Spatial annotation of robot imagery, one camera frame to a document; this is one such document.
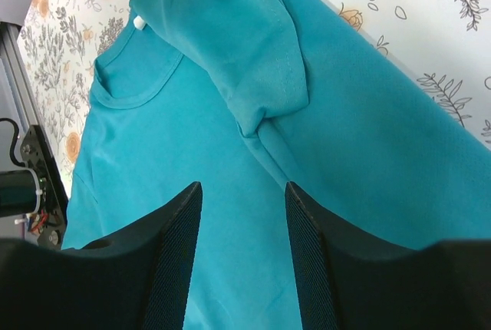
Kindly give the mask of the teal t-shirt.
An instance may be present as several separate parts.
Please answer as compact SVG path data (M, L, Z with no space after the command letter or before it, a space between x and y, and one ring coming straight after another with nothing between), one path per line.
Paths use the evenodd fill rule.
M321 0L130 0L94 62L63 246L80 249L199 181L184 326L298 329L293 181L420 249L490 235L490 152Z

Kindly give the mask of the floral patterned table mat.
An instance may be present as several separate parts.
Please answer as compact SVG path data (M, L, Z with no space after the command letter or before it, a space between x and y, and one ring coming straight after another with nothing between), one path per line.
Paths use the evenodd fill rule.
M490 0L324 0L476 139L490 143ZM66 189L89 111L94 60L129 0L32 0L17 40Z

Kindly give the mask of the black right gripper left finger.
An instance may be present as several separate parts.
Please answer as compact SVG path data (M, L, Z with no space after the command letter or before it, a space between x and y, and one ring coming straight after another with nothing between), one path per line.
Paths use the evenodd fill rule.
M181 329L203 191L191 183L165 206L82 249L1 241L3 329Z

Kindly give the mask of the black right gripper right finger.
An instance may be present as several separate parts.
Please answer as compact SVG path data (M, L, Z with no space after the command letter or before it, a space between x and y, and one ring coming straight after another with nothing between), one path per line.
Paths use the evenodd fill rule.
M488 329L490 242L420 250L380 239L285 188L288 236L305 329Z

